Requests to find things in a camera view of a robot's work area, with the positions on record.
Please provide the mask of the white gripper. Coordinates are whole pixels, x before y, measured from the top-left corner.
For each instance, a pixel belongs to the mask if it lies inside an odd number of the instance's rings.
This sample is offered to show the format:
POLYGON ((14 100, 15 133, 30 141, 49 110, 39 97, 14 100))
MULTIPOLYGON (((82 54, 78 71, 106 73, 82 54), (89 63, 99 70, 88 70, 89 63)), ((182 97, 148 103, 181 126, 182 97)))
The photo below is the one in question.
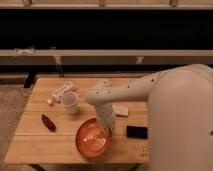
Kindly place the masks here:
POLYGON ((108 128, 110 131, 115 129, 116 113, 112 106, 98 106, 96 108, 97 122, 104 128, 108 128))

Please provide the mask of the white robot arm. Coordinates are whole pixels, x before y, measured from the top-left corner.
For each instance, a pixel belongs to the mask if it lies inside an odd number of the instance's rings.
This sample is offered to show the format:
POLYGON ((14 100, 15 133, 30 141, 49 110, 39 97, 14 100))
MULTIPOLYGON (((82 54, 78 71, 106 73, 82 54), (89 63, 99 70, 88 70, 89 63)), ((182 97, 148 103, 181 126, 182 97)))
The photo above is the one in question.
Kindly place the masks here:
POLYGON ((213 171, 213 68, 192 64, 85 93, 98 123, 115 121, 114 102, 145 101, 149 171, 213 171))

